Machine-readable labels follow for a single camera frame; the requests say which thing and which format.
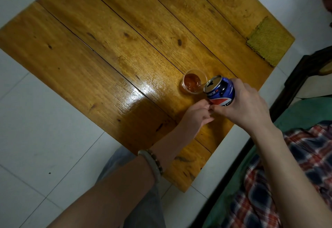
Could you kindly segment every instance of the clear plastic cup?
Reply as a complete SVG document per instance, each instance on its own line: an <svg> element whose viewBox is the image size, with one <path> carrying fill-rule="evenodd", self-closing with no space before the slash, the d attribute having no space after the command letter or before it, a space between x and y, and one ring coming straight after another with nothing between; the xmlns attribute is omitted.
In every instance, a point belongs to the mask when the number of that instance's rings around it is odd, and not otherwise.
<svg viewBox="0 0 332 228"><path fill-rule="evenodd" d="M197 85L197 77L200 81L200 85ZM186 92L190 94L200 94L203 92L203 88L207 81L208 80L204 72L198 69L192 69L183 75L181 84Z"/></svg>

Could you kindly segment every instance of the dark wooden frame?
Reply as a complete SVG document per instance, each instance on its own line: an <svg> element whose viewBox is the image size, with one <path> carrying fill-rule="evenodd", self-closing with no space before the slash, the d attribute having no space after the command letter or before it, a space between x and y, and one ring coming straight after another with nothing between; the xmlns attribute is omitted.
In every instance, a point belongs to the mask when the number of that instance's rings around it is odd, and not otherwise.
<svg viewBox="0 0 332 228"><path fill-rule="evenodd" d="M302 57L300 62L297 64L293 72L286 80L283 91L280 93L280 95L270 108L270 115L273 122L276 121L276 119L288 108L288 106L293 101L295 95L304 84L305 80L307 80L307 78L310 76L318 75L319 70L331 61L332 46L316 51L312 55L305 55ZM218 184L212 195L208 198L205 205L203 206L190 227L196 228L203 226L205 219L210 213L212 207L215 205L216 201L218 200L219 196L223 192L224 188L226 187L232 176L234 175L238 166L253 146L254 142L252 141L252 139L249 139L244 148L241 150L241 152L235 159L235 161L232 163L225 176L221 179L220 183Z"/></svg>

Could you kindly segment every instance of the green cloth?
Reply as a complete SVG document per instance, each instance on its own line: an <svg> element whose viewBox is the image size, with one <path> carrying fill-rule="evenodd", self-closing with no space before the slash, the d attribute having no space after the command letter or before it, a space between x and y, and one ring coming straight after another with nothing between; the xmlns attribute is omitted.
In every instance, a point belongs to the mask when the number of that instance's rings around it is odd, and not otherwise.
<svg viewBox="0 0 332 228"><path fill-rule="evenodd" d="M332 120L332 98L300 100L287 108L274 122L274 125L285 132L295 128L308 129L323 120ZM231 201L242 184L248 164L256 153L256 146L253 146L211 209L203 228L221 225L228 213Z"/></svg>

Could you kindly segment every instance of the white tile floor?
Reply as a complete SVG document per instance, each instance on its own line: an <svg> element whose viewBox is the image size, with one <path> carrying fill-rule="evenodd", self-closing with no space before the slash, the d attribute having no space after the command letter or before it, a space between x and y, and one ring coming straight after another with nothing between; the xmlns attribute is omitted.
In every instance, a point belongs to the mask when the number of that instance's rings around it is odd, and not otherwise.
<svg viewBox="0 0 332 228"><path fill-rule="evenodd" d="M33 0L0 0L0 26ZM260 0L296 37L260 90L272 105L302 55L332 45L320 0ZM44 228L90 188L120 145L0 50L0 224ZM167 227L187 227L249 136L234 126L192 187L160 185Z"/></svg>

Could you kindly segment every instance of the can lid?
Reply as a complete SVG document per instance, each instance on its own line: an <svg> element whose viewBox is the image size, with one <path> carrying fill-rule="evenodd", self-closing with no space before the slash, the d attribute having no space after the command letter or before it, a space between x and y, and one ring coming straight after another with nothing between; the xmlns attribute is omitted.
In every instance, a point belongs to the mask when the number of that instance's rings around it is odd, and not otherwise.
<svg viewBox="0 0 332 228"><path fill-rule="evenodd" d="M203 91L205 93L212 91L214 88L216 88L221 83L221 81L222 81L221 75L214 76L205 84Z"/></svg>

